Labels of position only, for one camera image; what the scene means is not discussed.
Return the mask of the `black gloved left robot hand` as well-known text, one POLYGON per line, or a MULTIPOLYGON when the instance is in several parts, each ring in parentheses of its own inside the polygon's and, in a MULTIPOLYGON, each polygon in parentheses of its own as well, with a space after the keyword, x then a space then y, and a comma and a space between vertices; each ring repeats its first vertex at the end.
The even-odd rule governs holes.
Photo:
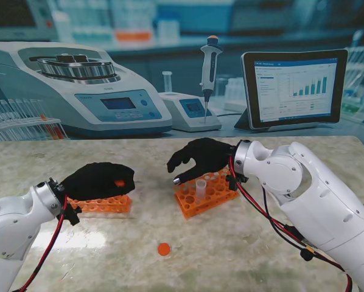
POLYGON ((111 162, 87 164, 61 182, 72 200, 86 201, 126 195, 135 189, 134 170, 111 162))

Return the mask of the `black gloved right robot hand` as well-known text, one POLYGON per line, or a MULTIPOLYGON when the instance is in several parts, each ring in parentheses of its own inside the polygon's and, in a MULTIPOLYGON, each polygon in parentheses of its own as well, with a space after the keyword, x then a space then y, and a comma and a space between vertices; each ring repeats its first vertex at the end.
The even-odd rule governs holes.
POLYGON ((215 139, 207 137, 195 139, 171 156, 167 162, 167 171, 172 173, 179 165, 187 164, 191 159, 195 161, 191 169, 173 179, 175 185, 180 185, 223 169, 234 151, 235 146, 215 139))

